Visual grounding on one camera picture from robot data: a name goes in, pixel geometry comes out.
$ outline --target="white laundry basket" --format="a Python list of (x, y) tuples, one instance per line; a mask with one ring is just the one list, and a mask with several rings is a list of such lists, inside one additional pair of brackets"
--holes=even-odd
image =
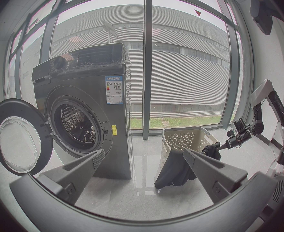
[(201, 152), (205, 146), (217, 141), (200, 126), (163, 129), (160, 164), (154, 181), (157, 180), (171, 150), (183, 151), (186, 148)]

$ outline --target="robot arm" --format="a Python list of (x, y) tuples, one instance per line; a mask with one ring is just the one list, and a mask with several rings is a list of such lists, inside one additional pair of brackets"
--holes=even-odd
[(264, 126), (262, 122), (261, 101), (267, 99), (275, 113), (277, 120), (281, 123), (280, 133), (284, 145), (284, 106), (273, 88), (272, 82), (265, 79), (264, 82), (251, 94), (251, 104), (254, 110), (253, 135), (261, 134)]
[(284, 165), (284, 106), (274, 90), (272, 82), (268, 79), (265, 79), (251, 94), (251, 104), (254, 110), (255, 120), (252, 127), (250, 124), (245, 124), (242, 118), (239, 118), (238, 121), (234, 121), (233, 123), (238, 131), (237, 135), (234, 135), (233, 130), (228, 131), (227, 136), (229, 139), (217, 150), (241, 146), (245, 141), (249, 140), (252, 135), (261, 134), (263, 132), (264, 125), (262, 122), (261, 102), (264, 99), (268, 100), (277, 120), (281, 123), (280, 133), (283, 139), (283, 147), (280, 150), (277, 163)]

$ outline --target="black robot arm segment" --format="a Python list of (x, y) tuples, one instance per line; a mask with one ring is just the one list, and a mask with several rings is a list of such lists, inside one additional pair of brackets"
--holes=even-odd
[(275, 90), (269, 93), (267, 100), (272, 107), (277, 120), (281, 123), (281, 126), (284, 127), (284, 106)]
[(252, 132), (254, 135), (261, 134), (264, 130), (264, 125), (262, 122), (262, 110), (260, 102), (253, 107), (253, 111), (255, 121), (253, 123)]
[(254, 135), (260, 134), (263, 131), (261, 101), (267, 99), (277, 120), (281, 124), (281, 136), (284, 144), (284, 106), (278, 94), (273, 88), (272, 82), (265, 79), (264, 82), (251, 94), (251, 103), (254, 110), (255, 122), (252, 127)]

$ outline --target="building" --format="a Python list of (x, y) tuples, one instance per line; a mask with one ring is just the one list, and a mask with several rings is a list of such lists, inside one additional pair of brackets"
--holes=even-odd
[[(217, 26), (188, 13), (153, 6), (151, 117), (221, 115), (229, 86), (228, 35)], [(142, 115), (143, 5), (120, 5), (92, 10), (55, 26), (51, 57), (108, 42), (101, 20), (113, 24), (132, 66), (132, 112)], [(20, 79), (31, 81), (39, 64), (41, 38), (21, 56)], [(22, 97), (35, 104), (32, 83), (21, 82)]]

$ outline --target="grass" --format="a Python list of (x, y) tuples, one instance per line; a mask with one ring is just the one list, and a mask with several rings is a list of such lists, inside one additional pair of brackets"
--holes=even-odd
[[(165, 127), (183, 127), (183, 126), (199, 126), (199, 125), (211, 125), (218, 124), (220, 122), (220, 116), (204, 116), (204, 117), (192, 117), (192, 118), (150, 118), (149, 128), (165, 128)], [(162, 121), (169, 121), (169, 126), (164, 126)], [(142, 128), (142, 119), (132, 118), (130, 119), (132, 129)]]

